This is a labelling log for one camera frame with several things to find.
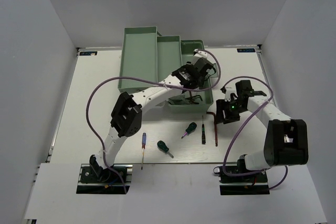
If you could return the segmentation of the large hex key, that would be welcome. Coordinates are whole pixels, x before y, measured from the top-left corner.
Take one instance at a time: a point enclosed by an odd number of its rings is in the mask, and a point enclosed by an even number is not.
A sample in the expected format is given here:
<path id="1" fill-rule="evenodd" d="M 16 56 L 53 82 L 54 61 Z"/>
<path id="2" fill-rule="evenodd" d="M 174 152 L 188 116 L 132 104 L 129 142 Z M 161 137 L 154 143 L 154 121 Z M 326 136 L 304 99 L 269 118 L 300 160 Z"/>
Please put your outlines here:
<path id="1" fill-rule="evenodd" d="M 217 132 L 216 114 L 214 112 L 210 112 L 210 111 L 207 111 L 206 114 L 213 116 L 215 147 L 218 147 L 218 132 Z"/>

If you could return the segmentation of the dark green slim screwdriver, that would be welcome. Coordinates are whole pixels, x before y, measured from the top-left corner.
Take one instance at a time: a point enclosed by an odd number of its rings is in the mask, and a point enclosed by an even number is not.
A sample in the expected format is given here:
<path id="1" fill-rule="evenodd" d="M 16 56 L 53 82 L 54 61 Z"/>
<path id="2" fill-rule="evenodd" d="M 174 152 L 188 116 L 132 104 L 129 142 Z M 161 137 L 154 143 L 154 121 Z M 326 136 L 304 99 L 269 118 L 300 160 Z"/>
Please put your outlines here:
<path id="1" fill-rule="evenodd" d="M 202 117 L 202 144 L 206 144 L 206 135 L 205 135 L 205 125 L 204 125 L 204 117 Z"/>

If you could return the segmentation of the angled hex key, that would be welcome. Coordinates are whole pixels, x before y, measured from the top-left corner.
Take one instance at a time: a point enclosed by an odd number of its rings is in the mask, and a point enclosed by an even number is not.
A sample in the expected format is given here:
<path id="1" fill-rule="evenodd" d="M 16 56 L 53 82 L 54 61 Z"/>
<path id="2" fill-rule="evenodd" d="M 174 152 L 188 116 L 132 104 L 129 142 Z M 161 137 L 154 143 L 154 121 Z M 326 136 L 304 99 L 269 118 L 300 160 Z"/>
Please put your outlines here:
<path id="1" fill-rule="evenodd" d="M 185 98 L 187 104 L 199 104 L 200 101 L 203 101 L 203 98 L 200 95 L 194 95 L 191 97 Z"/>

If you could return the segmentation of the green stubby screwdriver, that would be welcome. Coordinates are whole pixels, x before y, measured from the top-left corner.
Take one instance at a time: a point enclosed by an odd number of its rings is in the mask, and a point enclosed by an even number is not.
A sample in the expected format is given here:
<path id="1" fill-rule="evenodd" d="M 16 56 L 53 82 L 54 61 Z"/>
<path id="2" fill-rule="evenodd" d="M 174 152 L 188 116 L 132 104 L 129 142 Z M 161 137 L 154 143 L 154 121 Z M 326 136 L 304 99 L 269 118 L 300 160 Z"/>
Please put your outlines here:
<path id="1" fill-rule="evenodd" d="M 195 122 L 190 123 L 181 138 L 184 138 L 185 136 L 191 134 L 192 132 L 195 131 L 196 128 L 197 128 L 197 124 Z"/>
<path id="2" fill-rule="evenodd" d="M 171 158 L 174 158 L 174 156 L 170 153 L 170 149 L 167 147 L 167 145 L 163 141 L 158 141 L 157 142 L 157 147 L 163 153 L 167 154 Z"/>

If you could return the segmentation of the green plastic toolbox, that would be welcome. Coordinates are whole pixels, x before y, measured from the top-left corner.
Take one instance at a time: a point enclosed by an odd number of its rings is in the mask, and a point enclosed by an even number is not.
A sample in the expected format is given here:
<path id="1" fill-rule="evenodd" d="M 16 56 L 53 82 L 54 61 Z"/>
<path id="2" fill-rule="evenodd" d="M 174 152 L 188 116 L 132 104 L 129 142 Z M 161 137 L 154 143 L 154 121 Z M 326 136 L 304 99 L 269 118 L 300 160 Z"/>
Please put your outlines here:
<path id="1" fill-rule="evenodd" d="M 174 70 L 192 61 L 195 49 L 204 49 L 199 39 L 181 40 L 179 35 L 162 36 L 157 27 L 130 27 L 124 29 L 120 76 L 160 82 Z M 135 93 L 148 88 L 147 83 L 121 79 L 120 92 Z M 202 96 L 200 104 L 186 104 L 182 95 L 169 99 L 173 113 L 206 113 L 213 104 L 212 90 L 193 92 Z"/>

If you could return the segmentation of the blue red precision screwdriver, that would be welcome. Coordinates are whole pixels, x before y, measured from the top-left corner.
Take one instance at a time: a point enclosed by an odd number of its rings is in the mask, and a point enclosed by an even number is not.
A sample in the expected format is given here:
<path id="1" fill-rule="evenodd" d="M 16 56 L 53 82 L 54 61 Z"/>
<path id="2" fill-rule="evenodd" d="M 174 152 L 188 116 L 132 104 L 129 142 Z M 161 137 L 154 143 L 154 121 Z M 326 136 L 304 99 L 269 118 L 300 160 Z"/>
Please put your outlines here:
<path id="1" fill-rule="evenodd" d="M 141 169 L 143 169 L 144 164 L 144 150 L 146 146 L 146 133 L 142 134 L 142 159 L 141 159 Z"/>

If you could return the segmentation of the long hex key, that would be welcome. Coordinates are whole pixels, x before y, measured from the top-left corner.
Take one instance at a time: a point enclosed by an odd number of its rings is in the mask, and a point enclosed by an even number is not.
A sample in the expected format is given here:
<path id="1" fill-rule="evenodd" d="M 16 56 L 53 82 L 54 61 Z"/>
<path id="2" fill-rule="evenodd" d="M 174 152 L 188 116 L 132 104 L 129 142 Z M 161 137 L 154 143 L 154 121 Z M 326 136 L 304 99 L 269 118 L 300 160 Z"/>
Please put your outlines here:
<path id="1" fill-rule="evenodd" d="M 188 93 L 183 93 L 182 100 L 186 104 L 200 104 L 203 101 L 201 95 L 189 91 Z"/>

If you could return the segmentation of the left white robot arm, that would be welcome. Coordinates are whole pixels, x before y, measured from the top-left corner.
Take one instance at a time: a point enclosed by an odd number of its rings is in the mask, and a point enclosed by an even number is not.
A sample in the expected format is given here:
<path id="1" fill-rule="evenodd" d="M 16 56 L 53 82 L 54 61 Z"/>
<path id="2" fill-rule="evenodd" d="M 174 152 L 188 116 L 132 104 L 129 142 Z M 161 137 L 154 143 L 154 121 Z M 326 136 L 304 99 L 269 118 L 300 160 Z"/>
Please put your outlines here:
<path id="1" fill-rule="evenodd" d="M 205 58 L 198 58 L 195 62 L 188 62 L 173 71 L 161 82 L 152 83 L 152 87 L 133 94 L 121 93 L 111 112 L 110 131 L 105 141 L 102 140 L 102 137 L 90 123 L 89 107 L 98 89 L 115 78 L 100 83 L 90 95 L 86 106 L 87 123 L 102 144 L 99 153 L 92 155 L 89 159 L 93 176 L 101 182 L 108 180 L 121 146 L 128 137 L 133 136 L 140 130 L 142 115 L 172 97 L 202 87 L 211 69 L 213 69 L 213 64 L 210 61 Z"/>

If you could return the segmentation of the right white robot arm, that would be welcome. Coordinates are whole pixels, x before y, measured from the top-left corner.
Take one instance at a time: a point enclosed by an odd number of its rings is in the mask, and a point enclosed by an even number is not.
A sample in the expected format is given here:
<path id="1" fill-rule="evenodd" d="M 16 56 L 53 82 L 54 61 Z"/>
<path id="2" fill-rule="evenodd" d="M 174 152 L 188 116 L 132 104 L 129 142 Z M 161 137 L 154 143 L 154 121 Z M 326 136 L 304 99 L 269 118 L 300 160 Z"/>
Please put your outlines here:
<path id="1" fill-rule="evenodd" d="M 274 93 L 266 94 L 255 90 L 250 80 L 236 82 L 235 88 L 223 86 L 224 99 L 216 101 L 216 123 L 228 124 L 238 122 L 240 115 L 250 112 L 250 116 L 240 126 L 229 147 L 239 137 L 247 123 L 256 117 L 266 128 L 264 146 L 252 154 L 243 154 L 237 160 L 233 172 L 227 170 L 226 153 L 223 161 L 223 173 L 229 177 L 239 177 L 250 181 L 256 174 L 275 166 L 305 165 L 309 159 L 307 124 L 302 119 L 293 119 L 281 112 L 272 99 Z"/>

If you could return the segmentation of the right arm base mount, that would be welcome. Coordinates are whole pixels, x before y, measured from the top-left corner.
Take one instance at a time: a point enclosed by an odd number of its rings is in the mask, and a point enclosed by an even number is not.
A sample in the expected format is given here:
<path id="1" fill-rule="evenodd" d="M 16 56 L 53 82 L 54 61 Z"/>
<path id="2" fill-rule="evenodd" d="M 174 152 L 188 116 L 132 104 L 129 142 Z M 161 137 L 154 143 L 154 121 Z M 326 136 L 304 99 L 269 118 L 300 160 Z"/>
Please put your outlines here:
<path id="1" fill-rule="evenodd" d="M 265 173 L 232 177 L 223 172 L 222 166 L 213 169 L 219 177 L 219 189 L 222 196 L 269 195 L 268 178 Z"/>

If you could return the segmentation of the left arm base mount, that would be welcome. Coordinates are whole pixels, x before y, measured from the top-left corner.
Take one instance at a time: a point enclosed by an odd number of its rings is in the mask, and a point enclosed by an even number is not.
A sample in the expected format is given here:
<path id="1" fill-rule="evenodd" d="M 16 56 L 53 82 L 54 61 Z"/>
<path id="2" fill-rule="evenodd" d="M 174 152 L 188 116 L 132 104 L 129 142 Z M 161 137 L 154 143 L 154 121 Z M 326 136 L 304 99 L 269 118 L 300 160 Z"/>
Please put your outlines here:
<path id="1" fill-rule="evenodd" d="M 114 169 L 122 177 L 126 192 L 131 185 L 132 165 L 117 165 Z M 82 164 L 76 194 L 85 195 L 125 195 L 124 186 L 120 177 L 107 169 L 101 178 L 97 178 L 89 164 Z"/>

